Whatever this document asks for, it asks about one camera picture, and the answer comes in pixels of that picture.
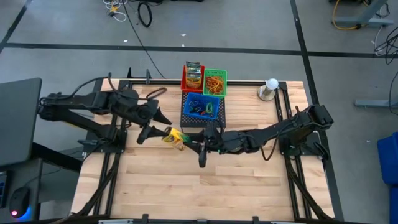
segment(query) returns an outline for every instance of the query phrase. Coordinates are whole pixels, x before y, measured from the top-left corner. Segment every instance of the gray floor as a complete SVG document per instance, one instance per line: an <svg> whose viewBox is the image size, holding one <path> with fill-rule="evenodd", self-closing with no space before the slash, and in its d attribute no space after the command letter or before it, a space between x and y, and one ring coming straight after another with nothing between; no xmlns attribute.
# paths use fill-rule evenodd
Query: gray floor
<svg viewBox="0 0 398 224"><path fill-rule="evenodd" d="M336 30L330 24L333 5L327 0L296 2L309 51L373 51L371 41L377 29ZM2 0L0 3L2 38L24 1ZM131 4L137 9L137 2ZM134 11L130 7L127 9L133 23L137 23ZM337 14L349 16L363 9L363 5L342 4ZM300 50L289 0L205 0L202 4L167 0L152 10L152 26L148 29L136 26L144 45ZM390 10L390 18L398 24L398 4L391 1ZM379 41L393 28L395 26L385 28ZM139 45L129 24L106 16L100 0L33 0L9 43ZM199 61L207 67L226 69L230 79L303 80L310 98L301 56L150 54L167 78L179 78L186 60ZM388 110L355 108L353 101L357 98L386 99L398 62L387 66L383 59L376 58L310 57L310 63L320 102L335 120L327 133L344 218L353 222L389 223L389 189L381 179L376 143L396 131L398 119ZM85 80L108 72L113 72L115 77L125 77L128 67L132 67L134 75L142 76L148 68L154 77L159 77L141 51L5 48L0 54L0 82L40 77L43 79L42 95L58 91L68 93ZM82 93L88 93L91 88L88 86ZM47 147L64 151L78 147L76 141L84 137L82 130L38 119L34 138ZM54 169L48 166L44 172ZM55 201L42 206L42 218L62 217L68 213L77 177L78 174L62 170L43 178L40 201Z"/></svg>

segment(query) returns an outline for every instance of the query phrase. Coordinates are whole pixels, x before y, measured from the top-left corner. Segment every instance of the blue basket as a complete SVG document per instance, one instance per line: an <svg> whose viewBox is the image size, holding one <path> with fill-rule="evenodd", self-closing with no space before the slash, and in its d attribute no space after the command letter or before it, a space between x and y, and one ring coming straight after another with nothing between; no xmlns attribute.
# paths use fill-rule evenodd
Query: blue basket
<svg viewBox="0 0 398 224"><path fill-rule="evenodd" d="M190 105L190 102L196 103L195 101L198 104L202 105L202 107L204 108L206 108L206 105L208 103L211 103L213 105L213 112L212 112L213 116L210 116L208 114L200 115L198 113L192 112L192 106ZM219 105L220 105L220 99L217 97L205 96L198 93L188 93L187 100L185 100L183 113L193 118L215 120L217 119Z"/></svg>
<svg viewBox="0 0 398 224"><path fill-rule="evenodd" d="M381 174L386 184L398 184L398 133L378 140Z"/></svg>
<svg viewBox="0 0 398 224"><path fill-rule="evenodd" d="M390 191L390 224L398 224L398 186Z"/></svg>

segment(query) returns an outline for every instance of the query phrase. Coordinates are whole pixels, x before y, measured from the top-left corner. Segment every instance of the blue light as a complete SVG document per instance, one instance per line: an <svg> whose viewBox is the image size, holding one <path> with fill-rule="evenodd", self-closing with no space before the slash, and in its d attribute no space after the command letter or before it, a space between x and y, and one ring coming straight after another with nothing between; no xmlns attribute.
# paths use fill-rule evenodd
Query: blue light
<svg viewBox="0 0 398 224"><path fill-rule="evenodd" d="M29 206L29 207L27 207L25 214L23 216L17 218L17 220L18 221L30 221L32 218L31 215L32 215L32 212L31 212L30 206Z"/></svg>

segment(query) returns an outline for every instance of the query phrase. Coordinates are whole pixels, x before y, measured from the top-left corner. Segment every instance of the computer mouse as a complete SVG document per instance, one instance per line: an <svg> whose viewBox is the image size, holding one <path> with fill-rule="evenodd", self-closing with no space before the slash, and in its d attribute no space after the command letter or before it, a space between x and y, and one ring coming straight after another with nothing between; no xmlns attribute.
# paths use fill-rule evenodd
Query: computer mouse
<svg viewBox="0 0 398 224"><path fill-rule="evenodd" d="M14 218L23 216L29 206L30 190L28 187L20 187L15 190L9 202L10 214Z"/></svg>

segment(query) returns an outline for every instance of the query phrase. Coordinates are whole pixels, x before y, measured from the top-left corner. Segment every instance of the wooden table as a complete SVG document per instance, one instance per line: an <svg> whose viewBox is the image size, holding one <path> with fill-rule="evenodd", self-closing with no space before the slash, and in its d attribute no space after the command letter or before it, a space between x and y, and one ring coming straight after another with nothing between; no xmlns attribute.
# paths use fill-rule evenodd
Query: wooden table
<svg viewBox="0 0 398 224"><path fill-rule="evenodd" d="M113 80L114 86L119 80ZM308 106L302 82L287 82L290 104L304 109ZM134 85L145 96L158 85ZM181 90L178 85L164 85L168 91L158 97L163 114L180 127ZM275 101L261 101L259 86L228 86L226 101L226 130L265 128L277 123ZM110 90L103 82L102 90ZM287 117L280 92L284 118ZM110 123L111 116L95 116L99 123ZM152 122L158 129L166 125ZM199 132L200 128L184 128ZM208 155L205 168L199 168L198 155L180 152L164 144L160 138L148 139L138 145L140 129L129 128L126 151L121 156L114 193L112 218L208 220L294 220L283 156L279 150L272 159L264 161L261 153ZM270 153L274 141L264 147ZM104 154L92 153L80 172L72 212L79 211L98 186ZM302 157L307 189L326 214L333 217L331 199L322 162L316 156ZM302 197L297 190L300 214L304 217ZM104 212L107 190L102 200Z"/></svg>

